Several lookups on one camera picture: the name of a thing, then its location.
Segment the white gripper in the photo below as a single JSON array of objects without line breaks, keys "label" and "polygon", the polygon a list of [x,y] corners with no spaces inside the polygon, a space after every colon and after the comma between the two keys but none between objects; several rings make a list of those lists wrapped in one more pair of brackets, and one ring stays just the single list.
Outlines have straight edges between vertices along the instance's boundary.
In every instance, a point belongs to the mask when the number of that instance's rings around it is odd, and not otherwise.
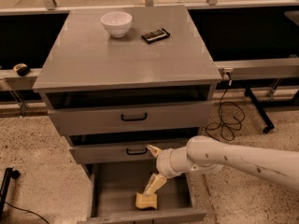
[{"label": "white gripper", "polygon": [[172,148],[161,150],[156,146],[147,145],[147,149],[153,157],[157,158],[156,169],[159,172],[159,174],[153,173],[151,175],[149,183],[143,192],[144,195],[150,196],[166,183],[167,178],[170,179],[179,176],[179,172],[177,172],[171,164]]}]

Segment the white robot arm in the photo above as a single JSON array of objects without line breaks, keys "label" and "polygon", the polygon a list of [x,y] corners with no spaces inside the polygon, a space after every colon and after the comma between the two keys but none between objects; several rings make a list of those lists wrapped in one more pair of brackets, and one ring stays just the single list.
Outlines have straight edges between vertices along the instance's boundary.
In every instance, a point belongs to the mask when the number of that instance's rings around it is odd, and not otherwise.
[{"label": "white robot arm", "polygon": [[185,147],[159,149],[147,145],[156,158],[157,175],[153,175],[143,192],[154,194],[167,179],[185,173],[213,173],[223,165],[243,173],[299,191],[299,153],[260,147],[229,145],[198,135]]}]

